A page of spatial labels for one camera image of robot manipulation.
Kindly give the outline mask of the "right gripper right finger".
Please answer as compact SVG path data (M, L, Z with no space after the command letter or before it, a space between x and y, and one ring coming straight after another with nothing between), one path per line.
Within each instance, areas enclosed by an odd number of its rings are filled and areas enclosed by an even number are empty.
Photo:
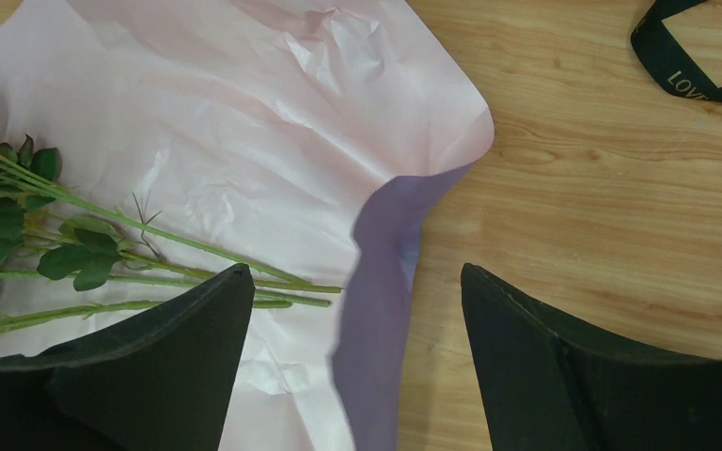
M665 350L471 263L463 315L495 450L722 450L722 359Z

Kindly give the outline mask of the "purple pink wrapping paper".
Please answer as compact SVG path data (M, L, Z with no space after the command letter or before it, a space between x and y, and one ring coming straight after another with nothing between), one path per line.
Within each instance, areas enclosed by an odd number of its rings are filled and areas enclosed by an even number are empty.
M393 450L421 223L489 149L486 101L403 1L25 1L0 142L164 230L342 287L258 310L224 450Z

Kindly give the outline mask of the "artificial flower bunch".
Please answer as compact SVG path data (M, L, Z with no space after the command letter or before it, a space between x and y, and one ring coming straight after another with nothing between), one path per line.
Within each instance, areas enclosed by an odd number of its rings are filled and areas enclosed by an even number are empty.
M151 237L239 262L240 257L207 243L132 218L90 202L62 185L57 148L37 148L26 137L14 147L0 143L0 282L7 279L70 280L77 292L111 281L137 285L191 288L211 273L169 262ZM138 312L153 300L88 303L11 316L0 312L0 335L52 321L113 312Z

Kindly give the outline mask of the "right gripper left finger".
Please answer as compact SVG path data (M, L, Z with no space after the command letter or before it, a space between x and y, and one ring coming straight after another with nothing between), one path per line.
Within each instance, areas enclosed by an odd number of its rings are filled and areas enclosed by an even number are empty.
M255 288L236 264L95 333L0 358L0 450L215 450Z

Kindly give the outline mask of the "black printed ribbon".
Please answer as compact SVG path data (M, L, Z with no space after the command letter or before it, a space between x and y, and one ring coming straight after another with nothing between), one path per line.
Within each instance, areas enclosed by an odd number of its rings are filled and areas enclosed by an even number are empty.
M722 86L711 80L664 24L665 19L704 2L654 1L633 29L630 43L641 66L667 94L694 101L722 103Z

